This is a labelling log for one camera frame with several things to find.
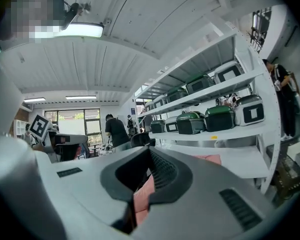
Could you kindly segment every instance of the black chair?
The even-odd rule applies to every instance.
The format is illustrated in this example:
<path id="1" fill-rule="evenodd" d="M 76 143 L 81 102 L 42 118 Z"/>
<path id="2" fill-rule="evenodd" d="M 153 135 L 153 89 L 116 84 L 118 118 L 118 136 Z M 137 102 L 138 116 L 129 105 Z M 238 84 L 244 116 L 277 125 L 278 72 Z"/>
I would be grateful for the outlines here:
<path id="1" fill-rule="evenodd" d="M 131 138 L 131 147 L 155 146 L 156 139 L 149 137 L 149 132 L 138 133 Z"/>

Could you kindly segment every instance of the fluorescent light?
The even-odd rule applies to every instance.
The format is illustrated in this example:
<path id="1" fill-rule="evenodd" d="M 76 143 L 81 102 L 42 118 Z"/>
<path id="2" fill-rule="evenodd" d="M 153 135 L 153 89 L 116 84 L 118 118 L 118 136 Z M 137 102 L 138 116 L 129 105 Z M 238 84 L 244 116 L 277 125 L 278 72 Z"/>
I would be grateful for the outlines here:
<path id="1" fill-rule="evenodd" d="M 35 27 L 34 32 L 29 33 L 29 38 L 45 39 L 57 37 L 93 37 L 100 38 L 104 26 L 101 24 L 71 23 L 65 30 L 60 31 L 59 26 Z"/>
<path id="2" fill-rule="evenodd" d="M 256 15 L 256 14 L 253 15 L 252 26 L 253 26 L 255 29 L 257 28 L 257 15 Z"/>
<path id="3" fill-rule="evenodd" d="M 95 100 L 97 96 L 66 96 L 67 100 Z"/>
<path id="4" fill-rule="evenodd" d="M 94 37 L 100 38 L 104 31 L 101 24 L 72 23 L 65 30 L 55 33 L 55 37 Z"/>
<path id="5" fill-rule="evenodd" d="M 24 100 L 24 102 L 44 102 L 45 100 L 45 98 L 27 98 Z"/>

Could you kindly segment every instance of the cooler bag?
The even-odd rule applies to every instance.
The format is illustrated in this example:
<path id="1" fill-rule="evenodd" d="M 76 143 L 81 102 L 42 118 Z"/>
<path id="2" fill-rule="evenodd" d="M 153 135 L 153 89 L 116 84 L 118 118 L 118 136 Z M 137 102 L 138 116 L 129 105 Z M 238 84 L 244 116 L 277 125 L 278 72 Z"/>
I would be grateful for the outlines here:
<path id="1" fill-rule="evenodd" d="M 294 93 L 294 112 L 300 115 L 300 95 L 297 92 Z"/>
<path id="2" fill-rule="evenodd" d="M 159 97 L 155 98 L 153 100 L 154 103 L 154 108 L 159 108 L 165 104 L 167 104 L 167 96 L 165 95 L 160 95 Z"/>
<path id="3" fill-rule="evenodd" d="M 145 105 L 144 105 L 144 109 L 145 111 L 150 111 L 150 110 L 153 110 L 155 107 L 154 107 L 154 102 L 153 101 L 148 101 Z"/>
<path id="4" fill-rule="evenodd" d="M 260 96 L 248 95 L 238 99 L 234 105 L 237 126 L 247 126 L 265 120 L 264 105 Z"/>
<path id="5" fill-rule="evenodd" d="M 239 64 L 235 61 L 230 61 L 216 68 L 214 71 L 214 81 L 216 84 L 219 84 L 240 75 Z"/>
<path id="6" fill-rule="evenodd" d="M 205 116 L 200 112 L 189 112 L 179 115 L 176 124 L 179 134 L 198 134 L 205 130 Z"/>
<path id="7" fill-rule="evenodd" d="M 172 116 L 165 120 L 165 129 L 167 133 L 178 132 L 177 116 Z"/>
<path id="8" fill-rule="evenodd" d="M 176 88 L 173 88 L 170 91 L 168 91 L 168 93 L 166 95 L 167 95 L 167 102 L 171 103 L 171 102 L 179 100 L 183 97 L 188 96 L 188 93 L 184 88 L 176 87 Z"/>
<path id="9" fill-rule="evenodd" d="M 208 132 L 217 132 L 235 127 L 235 113 L 229 106 L 214 106 L 205 112 L 204 121 Z"/>
<path id="10" fill-rule="evenodd" d="M 186 89 L 190 94 L 194 94 L 210 86 L 214 86 L 215 82 L 207 74 L 200 74 L 186 81 Z"/>
<path id="11" fill-rule="evenodd" d="M 165 132 L 165 120 L 155 120 L 150 124 L 153 134 L 160 134 Z"/>

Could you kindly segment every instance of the white shelf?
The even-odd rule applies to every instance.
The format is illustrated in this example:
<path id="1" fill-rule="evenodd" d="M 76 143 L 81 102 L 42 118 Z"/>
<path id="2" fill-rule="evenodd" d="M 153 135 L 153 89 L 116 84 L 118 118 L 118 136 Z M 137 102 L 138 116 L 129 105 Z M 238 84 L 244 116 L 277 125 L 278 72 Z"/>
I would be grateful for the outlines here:
<path id="1" fill-rule="evenodd" d="M 140 115 L 138 115 L 138 117 L 140 118 L 148 115 L 160 115 L 171 111 L 184 109 L 193 105 L 197 105 L 199 103 L 214 100 L 221 96 L 241 91 L 247 88 L 249 84 L 255 79 L 255 77 L 260 76 L 262 74 L 263 73 L 259 70 L 253 70 L 244 73 L 227 81 L 213 85 L 209 88 L 195 92 L 186 97 L 177 99 L 161 107 L 155 108 L 145 113 L 141 113 Z"/>
<path id="2" fill-rule="evenodd" d="M 208 74 L 219 66 L 234 61 L 236 34 L 237 32 L 230 31 L 199 48 L 194 54 L 169 68 L 135 98 L 154 100 L 174 87 L 183 86 L 194 75 Z"/>
<path id="3" fill-rule="evenodd" d="M 193 135 L 179 134 L 178 132 L 163 132 L 163 133 L 149 132 L 149 137 L 151 139 L 189 141 L 189 142 L 229 140 L 229 139 L 237 139 L 237 138 L 263 134 L 265 132 L 270 131 L 271 126 L 272 124 L 267 123 L 267 121 L 265 120 L 247 126 L 237 125 L 234 128 L 228 130 L 220 130 L 220 131 L 213 131 L 213 132 L 204 131 Z"/>
<path id="4" fill-rule="evenodd" d="M 268 167 L 256 146 L 213 148 L 166 145 L 163 148 L 190 156 L 220 155 L 221 165 L 243 179 L 265 178 L 269 175 Z"/>
<path id="5" fill-rule="evenodd" d="M 13 136 L 21 136 L 26 132 L 26 125 L 28 122 L 21 120 L 13 120 Z"/>

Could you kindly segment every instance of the shelving unit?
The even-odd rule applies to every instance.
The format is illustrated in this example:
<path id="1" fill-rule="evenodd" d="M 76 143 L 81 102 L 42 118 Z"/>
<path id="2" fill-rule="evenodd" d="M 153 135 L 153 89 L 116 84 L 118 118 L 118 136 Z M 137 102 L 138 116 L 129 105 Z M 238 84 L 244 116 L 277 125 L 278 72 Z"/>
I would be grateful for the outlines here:
<path id="1" fill-rule="evenodd" d="M 221 165 L 243 179 L 264 178 L 269 169 L 256 146 L 238 148 L 194 147 L 163 145 L 163 148 L 190 156 L 220 155 Z"/>
<path id="2" fill-rule="evenodd" d="M 256 146 L 211 148 L 174 144 L 166 148 L 193 156 L 220 155 L 222 166 L 239 177 L 244 179 L 260 178 L 260 191 L 265 194 L 274 175 L 280 150 L 281 122 L 277 95 L 269 73 L 261 60 L 262 58 L 249 44 L 245 36 L 231 23 L 225 22 L 216 15 L 209 16 L 209 21 L 219 37 L 180 60 L 137 95 L 134 100 L 154 100 L 158 96 L 166 94 L 172 88 L 184 86 L 190 77 L 213 73 L 219 66 L 236 59 L 239 61 L 244 73 L 136 117 L 178 111 L 251 87 L 253 94 L 257 94 L 262 98 L 265 115 L 265 121 L 263 122 L 247 126 L 235 126 L 232 129 L 216 132 L 205 131 L 194 135 L 179 134 L 178 132 L 155 134 L 150 132 L 149 137 L 159 140 L 185 141 L 187 145 L 191 145 L 191 142 L 199 142 L 200 146 L 204 146 L 205 143 L 203 142 L 205 141 L 256 136 Z M 274 145 L 271 161 L 267 160 L 265 153 L 268 145 Z"/>
<path id="3" fill-rule="evenodd" d="M 165 104 L 161 107 L 155 108 L 148 112 L 140 114 L 138 117 L 144 117 L 149 115 L 160 115 L 171 111 L 180 110 L 189 106 L 197 105 L 199 103 L 207 102 L 241 91 L 249 86 L 249 84 L 257 77 L 262 75 L 263 72 L 259 70 L 250 71 L 234 77 L 228 81 L 221 82 L 209 88 L 195 92 L 186 97 L 177 99 L 171 103 Z"/>
<path id="4" fill-rule="evenodd" d="M 235 60 L 235 31 L 230 31 L 181 60 L 144 89 L 136 99 L 154 100 L 174 87 L 183 86 L 195 74 L 210 73 Z"/>
<path id="5" fill-rule="evenodd" d="M 21 120 L 13 120 L 13 136 L 21 136 L 26 132 L 26 125 L 28 122 Z"/>
<path id="6" fill-rule="evenodd" d="M 179 134 L 178 132 L 163 132 L 163 133 L 149 133 L 151 139 L 171 140 L 171 141 L 216 141 L 216 140 L 229 140 L 237 139 L 248 136 L 260 135 L 268 132 L 274 125 L 268 121 L 262 121 L 247 126 L 235 126 L 232 129 L 220 130 L 214 132 L 204 131 L 194 135 Z"/>

